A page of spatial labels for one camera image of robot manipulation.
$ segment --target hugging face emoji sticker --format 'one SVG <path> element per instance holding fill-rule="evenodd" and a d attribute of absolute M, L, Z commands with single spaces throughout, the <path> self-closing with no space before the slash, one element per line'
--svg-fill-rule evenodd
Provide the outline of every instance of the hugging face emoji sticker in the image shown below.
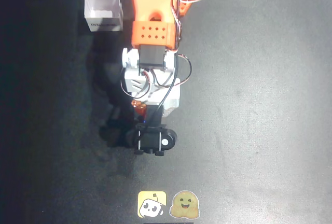
<path fill-rule="evenodd" d="M 190 191 L 181 191 L 173 198 L 170 215 L 175 218 L 197 219 L 199 217 L 197 196 Z"/>

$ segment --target sticker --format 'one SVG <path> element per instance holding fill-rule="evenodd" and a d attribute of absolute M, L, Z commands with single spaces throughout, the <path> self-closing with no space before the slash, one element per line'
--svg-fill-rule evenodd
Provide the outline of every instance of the sticker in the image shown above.
<path fill-rule="evenodd" d="M 139 193 L 137 214 L 140 218 L 157 217 L 166 206 L 166 193 L 163 191 L 141 191 Z"/>
<path fill-rule="evenodd" d="M 174 218 L 187 218 L 189 220 L 199 218 L 199 202 L 197 196 L 191 191 L 177 193 L 172 201 L 170 215 Z"/>

